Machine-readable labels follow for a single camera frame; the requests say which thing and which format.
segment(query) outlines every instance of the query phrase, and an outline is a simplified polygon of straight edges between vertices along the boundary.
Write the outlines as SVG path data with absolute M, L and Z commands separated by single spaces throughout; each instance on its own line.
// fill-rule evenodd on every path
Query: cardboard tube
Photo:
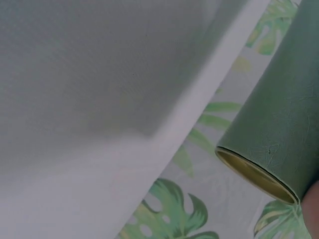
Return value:
M 298 204 L 319 172 L 319 1 L 303 0 L 268 68 L 217 144 L 261 190 Z

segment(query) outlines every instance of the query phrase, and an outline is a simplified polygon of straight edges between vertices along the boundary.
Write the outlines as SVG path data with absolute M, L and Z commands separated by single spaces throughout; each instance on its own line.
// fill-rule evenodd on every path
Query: patterned fabric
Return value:
M 272 0 L 219 90 L 119 239 L 310 239 L 299 206 L 278 202 L 215 156 L 298 9 Z

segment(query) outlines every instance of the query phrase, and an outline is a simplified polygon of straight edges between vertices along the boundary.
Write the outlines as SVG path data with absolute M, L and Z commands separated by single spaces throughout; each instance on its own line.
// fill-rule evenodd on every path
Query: monstera leaf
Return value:
M 193 164 L 186 151 L 185 146 L 182 144 L 172 159 L 173 163 L 180 167 L 189 177 L 194 177 Z
M 300 206 L 268 203 L 255 225 L 256 239 L 311 239 Z
M 183 192 L 174 182 L 159 178 L 149 193 L 161 202 L 161 210 L 153 210 L 145 200 L 133 213 L 137 222 L 126 224 L 119 233 L 121 239 L 218 239 L 215 232 L 194 235 L 194 231 L 207 222 L 208 214 L 204 203 L 188 194 L 193 212 L 184 208 Z
M 240 108 L 241 104 L 235 102 L 211 102 L 206 106 L 204 113 L 199 117 L 197 123 L 212 127 L 216 130 L 224 131 L 228 128 L 231 122 L 227 119 L 211 114 L 220 112 L 236 112 Z M 186 141 L 197 145 L 199 148 L 205 150 L 210 156 L 215 156 L 215 146 L 207 139 L 207 137 L 202 132 L 196 129 L 196 127 L 191 129 L 186 138 Z M 189 177 L 194 176 L 191 158 L 189 157 L 186 147 L 183 144 L 174 155 L 172 161 Z
M 249 36 L 246 46 L 255 47 L 262 55 L 271 55 L 276 49 L 277 34 L 284 37 L 297 8 L 291 0 L 272 0 Z

